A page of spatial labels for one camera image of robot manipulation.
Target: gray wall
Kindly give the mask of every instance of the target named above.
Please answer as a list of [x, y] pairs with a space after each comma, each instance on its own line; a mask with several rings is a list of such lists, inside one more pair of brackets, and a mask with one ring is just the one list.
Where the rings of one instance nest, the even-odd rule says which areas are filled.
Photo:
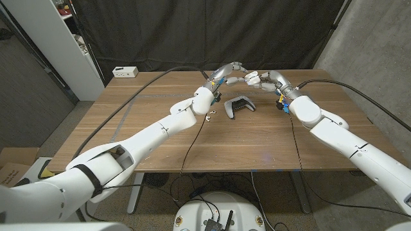
[[[353, 0], [315, 65], [411, 125], [411, 1]], [[411, 166], [411, 133], [360, 96], [349, 96]]]
[[16, 36], [0, 41], [0, 83], [0, 150], [40, 147], [74, 108]]

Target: table leg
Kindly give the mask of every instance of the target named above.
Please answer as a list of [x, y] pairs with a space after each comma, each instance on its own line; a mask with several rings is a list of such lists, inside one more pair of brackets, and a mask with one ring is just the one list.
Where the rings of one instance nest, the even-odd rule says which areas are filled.
[[[141, 184], [143, 182], [143, 178], [144, 173], [136, 173], [136, 177], [134, 178], [133, 184]], [[140, 195], [140, 188], [140, 186], [134, 186], [131, 191], [130, 200], [128, 201], [127, 206], [127, 213], [130, 215], [136, 212], [137, 200]]]
[[306, 188], [304, 182], [302, 182], [301, 172], [290, 172], [291, 180], [294, 185], [294, 189], [297, 191], [298, 200], [300, 201], [301, 211], [305, 214], [311, 212], [310, 203], [308, 202]]

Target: small object on table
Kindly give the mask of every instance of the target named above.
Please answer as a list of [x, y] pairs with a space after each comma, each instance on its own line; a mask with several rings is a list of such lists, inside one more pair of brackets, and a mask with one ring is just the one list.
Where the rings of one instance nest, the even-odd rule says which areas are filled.
[[251, 111], [255, 111], [256, 106], [246, 96], [238, 96], [234, 99], [230, 99], [224, 103], [225, 112], [230, 119], [235, 119], [234, 110], [242, 107], [247, 107]]

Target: cardboard box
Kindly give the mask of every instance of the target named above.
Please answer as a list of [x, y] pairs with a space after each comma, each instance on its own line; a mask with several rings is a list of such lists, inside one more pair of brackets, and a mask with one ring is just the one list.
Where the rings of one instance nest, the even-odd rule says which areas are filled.
[[31, 166], [24, 164], [7, 163], [0, 169], [0, 185], [13, 187]]
[[7, 163], [31, 166], [40, 148], [3, 148], [0, 153], [0, 168]]

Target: black curtain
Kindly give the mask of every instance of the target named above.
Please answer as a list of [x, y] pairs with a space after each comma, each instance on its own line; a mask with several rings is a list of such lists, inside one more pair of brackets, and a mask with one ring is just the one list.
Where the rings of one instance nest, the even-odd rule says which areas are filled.
[[344, 0], [73, 0], [107, 80], [115, 66], [164, 71], [309, 69]]

